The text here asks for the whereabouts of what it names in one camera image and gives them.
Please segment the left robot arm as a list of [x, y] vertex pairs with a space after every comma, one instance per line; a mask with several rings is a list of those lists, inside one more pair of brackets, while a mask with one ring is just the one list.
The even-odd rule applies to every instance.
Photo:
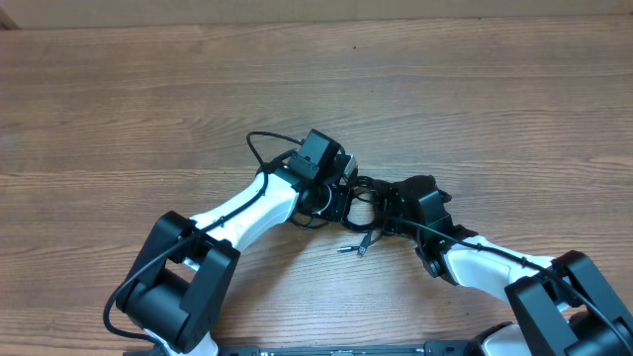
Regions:
[[295, 145], [260, 160], [254, 181], [222, 205], [190, 218], [161, 216], [106, 302], [106, 328], [151, 342], [152, 355], [219, 354], [210, 331], [241, 253], [296, 214], [329, 223], [344, 208], [339, 184], [356, 174], [354, 156], [317, 130]]

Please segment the black USB cable silver plug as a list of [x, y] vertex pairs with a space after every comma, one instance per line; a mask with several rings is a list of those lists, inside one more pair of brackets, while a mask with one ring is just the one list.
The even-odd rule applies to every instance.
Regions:
[[353, 232], [369, 232], [379, 225], [380, 193], [376, 180], [358, 176], [345, 184], [345, 208], [340, 223]]

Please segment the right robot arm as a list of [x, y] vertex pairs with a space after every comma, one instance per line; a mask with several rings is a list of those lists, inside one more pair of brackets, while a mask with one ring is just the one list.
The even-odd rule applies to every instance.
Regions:
[[377, 220], [415, 240], [431, 276], [509, 303], [516, 321], [485, 334], [483, 354], [631, 354], [632, 314], [587, 255], [520, 253], [454, 224], [451, 198], [431, 176], [372, 188]]

